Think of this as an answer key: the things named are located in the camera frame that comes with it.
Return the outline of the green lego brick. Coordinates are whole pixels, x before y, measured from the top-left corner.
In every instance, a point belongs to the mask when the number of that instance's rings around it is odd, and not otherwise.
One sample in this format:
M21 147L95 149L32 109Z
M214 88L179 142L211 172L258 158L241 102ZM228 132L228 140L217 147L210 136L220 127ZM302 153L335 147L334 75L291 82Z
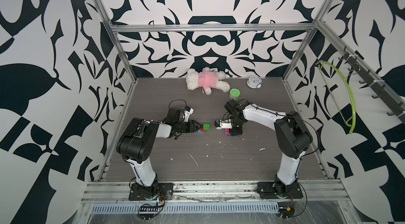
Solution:
M203 125L204 131L208 131L210 129L210 125L209 124L204 124Z

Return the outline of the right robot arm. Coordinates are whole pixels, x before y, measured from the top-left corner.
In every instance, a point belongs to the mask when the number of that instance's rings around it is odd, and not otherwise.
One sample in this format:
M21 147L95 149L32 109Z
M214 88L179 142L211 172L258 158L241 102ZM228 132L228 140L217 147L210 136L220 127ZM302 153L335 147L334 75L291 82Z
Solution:
M220 121L218 128L228 128L232 136L243 134L243 125L255 122L276 134L277 144L282 152L276 180L284 186L297 182L298 169L302 158L313 142L304 120L296 112L276 112L248 101L230 100L225 104L229 119Z

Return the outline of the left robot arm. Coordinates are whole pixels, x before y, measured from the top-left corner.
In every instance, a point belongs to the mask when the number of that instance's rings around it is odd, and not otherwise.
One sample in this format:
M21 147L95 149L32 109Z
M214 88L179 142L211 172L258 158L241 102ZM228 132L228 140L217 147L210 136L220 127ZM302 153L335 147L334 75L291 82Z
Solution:
M203 129L203 124L190 119L193 111L189 106L169 108L161 121L137 117L131 120L116 145L116 151L131 165L137 184L149 188L157 183L157 174L149 158L157 138L177 139Z

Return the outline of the white small alarm clock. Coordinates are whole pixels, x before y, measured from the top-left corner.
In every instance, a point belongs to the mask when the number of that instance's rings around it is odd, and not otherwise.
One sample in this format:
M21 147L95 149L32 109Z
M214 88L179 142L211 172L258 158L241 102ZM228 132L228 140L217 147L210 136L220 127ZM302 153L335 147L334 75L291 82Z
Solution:
M247 80L247 86L252 89L260 89L262 86L262 80L259 77L251 76Z

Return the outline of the white plush toy pink shirt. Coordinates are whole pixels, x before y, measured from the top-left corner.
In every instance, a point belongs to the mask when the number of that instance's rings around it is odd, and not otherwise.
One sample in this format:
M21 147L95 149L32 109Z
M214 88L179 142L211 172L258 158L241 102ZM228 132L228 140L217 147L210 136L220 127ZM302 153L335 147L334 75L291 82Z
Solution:
M231 86L225 81L226 76L223 71L212 71L209 67L203 68L201 72L191 68L186 74L187 89L193 91L201 88L206 95L210 95L212 89L227 93L231 90Z

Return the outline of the black hook rack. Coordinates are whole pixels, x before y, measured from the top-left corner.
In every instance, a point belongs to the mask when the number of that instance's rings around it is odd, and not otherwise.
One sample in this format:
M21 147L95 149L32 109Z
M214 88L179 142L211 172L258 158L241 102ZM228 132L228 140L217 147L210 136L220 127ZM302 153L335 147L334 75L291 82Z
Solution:
M366 85L374 92L373 99L380 99L389 108L388 116L395 116L403 124L405 123L405 102L404 100L383 80L364 60L357 54L350 54L347 47L340 60L350 65L349 75L358 75L361 85Z

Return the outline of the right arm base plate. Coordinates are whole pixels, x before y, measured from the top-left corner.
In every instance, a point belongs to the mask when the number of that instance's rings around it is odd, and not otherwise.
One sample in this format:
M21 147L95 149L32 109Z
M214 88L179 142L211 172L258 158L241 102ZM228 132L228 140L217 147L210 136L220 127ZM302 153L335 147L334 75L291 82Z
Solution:
M256 192L261 199L302 199L303 193L300 184L294 181L291 185L285 185L276 180L271 182L258 182Z

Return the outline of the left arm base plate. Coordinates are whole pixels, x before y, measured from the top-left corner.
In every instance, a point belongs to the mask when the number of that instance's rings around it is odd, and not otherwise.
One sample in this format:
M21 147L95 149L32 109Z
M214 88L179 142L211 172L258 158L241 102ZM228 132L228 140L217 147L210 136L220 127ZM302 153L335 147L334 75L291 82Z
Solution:
M153 183L150 187L142 186L138 183L131 185L129 193L129 201L153 200L157 199L170 199L173 196L174 184L173 183Z

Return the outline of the green hoop on wall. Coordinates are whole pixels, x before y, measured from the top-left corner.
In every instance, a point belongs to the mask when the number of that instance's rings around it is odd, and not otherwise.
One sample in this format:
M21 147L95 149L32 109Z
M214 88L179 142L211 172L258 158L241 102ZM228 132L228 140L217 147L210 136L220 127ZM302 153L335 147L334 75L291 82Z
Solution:
M335 103L338 114L349 130L348 134L353 134L357 123L357 112L353 91L348 81L350 74L345 76L335 65L325 60L319 60L316 67ZM343 114L344 103L349 105L349 115Z

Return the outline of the aluminium cage frame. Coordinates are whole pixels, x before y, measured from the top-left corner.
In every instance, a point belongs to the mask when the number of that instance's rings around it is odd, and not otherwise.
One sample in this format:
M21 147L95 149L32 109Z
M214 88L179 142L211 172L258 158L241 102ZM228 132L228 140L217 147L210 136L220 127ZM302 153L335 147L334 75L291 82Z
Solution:
M366 223L405 220L405 124L350 75L357 123L343 123L316 67L345 76L344 48L405 101L405 0L96 0L136 77L211 68L232 77L282 77L328 176L340 179Z

